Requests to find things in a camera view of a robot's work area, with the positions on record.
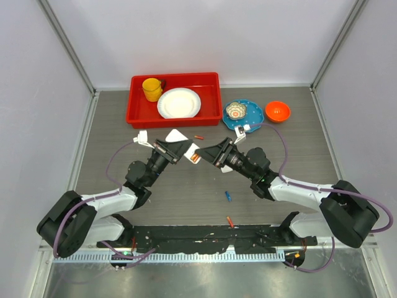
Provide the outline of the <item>orange battery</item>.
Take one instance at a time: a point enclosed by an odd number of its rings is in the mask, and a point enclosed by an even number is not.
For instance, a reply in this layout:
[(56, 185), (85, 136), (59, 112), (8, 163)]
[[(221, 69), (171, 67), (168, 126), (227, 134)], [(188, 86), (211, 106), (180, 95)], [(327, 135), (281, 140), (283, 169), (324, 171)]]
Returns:
[(193, 154), (190, 158), (193, 163), (196, 163), (199, 160), (200, 156), (198, 154)]

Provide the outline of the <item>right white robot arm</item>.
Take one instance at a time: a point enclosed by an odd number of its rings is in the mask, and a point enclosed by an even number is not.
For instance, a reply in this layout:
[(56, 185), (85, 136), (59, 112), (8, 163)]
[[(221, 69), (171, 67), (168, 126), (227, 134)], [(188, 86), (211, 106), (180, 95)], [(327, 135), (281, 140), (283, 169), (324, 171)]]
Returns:
[(371, 203), (360, 197), (351, 183), (312, 184), (281, 178), (270, 168), (263, 149), (256, 147), (241, 153), (230, 138), (199, 148), (199, 157), (217, 168), (225, 166), (251, 181), (253, 193), (261, 199), (291, 202), (312, 209), (313, 214), (292, 212), (283, 221), (281, 240), (294, 245), (306, 237), (334, 237), (343, 244), (358, 248), (379, 219)]

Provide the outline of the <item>white remote control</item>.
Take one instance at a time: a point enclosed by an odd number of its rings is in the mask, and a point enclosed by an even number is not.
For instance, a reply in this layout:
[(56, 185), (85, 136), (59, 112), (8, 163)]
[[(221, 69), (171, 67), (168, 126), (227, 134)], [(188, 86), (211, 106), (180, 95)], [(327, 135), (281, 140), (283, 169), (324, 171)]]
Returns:
[(201, 160), (199, 154), (196, 150), (199, 146), (193, 142), (193, 140), (188, 139), (179, 130), (172, 129), (166, 137), (166, 142), (171, 143), (171, 148), (177, 153), (178, 157), (184, 154), (191, 163), (197, 165)]

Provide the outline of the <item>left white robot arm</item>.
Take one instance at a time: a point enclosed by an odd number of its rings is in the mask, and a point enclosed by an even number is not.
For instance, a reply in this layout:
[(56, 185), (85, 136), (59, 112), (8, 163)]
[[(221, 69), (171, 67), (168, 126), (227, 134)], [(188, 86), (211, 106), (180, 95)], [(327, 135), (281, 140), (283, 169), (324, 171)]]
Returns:
[(66, 258), (86, 243), (110, 241), (120, 248), (131, 243), (131, 224), (120, 212), (141, 207), (149, 188), (169, 164), (176, 164), (192, 146), (191, 139), (156, 140), (147, 162), (133, 161), (125, 182), (113, 191), (80, 196), (66, 191), (37, 225), (37, 233), (52, 247), (56, 258)]

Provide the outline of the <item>white battery cover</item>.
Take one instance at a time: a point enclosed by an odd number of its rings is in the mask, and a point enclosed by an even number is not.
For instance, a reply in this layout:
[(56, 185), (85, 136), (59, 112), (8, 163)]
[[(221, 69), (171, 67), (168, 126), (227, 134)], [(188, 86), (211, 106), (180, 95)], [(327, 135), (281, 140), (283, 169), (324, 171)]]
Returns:
[(224, 167), (221, 168), (221, 172), (222, 173), (229, 173), (231, 171), (233, 171), (233, 169), (230, 168), (229, 166), (224, 166)]

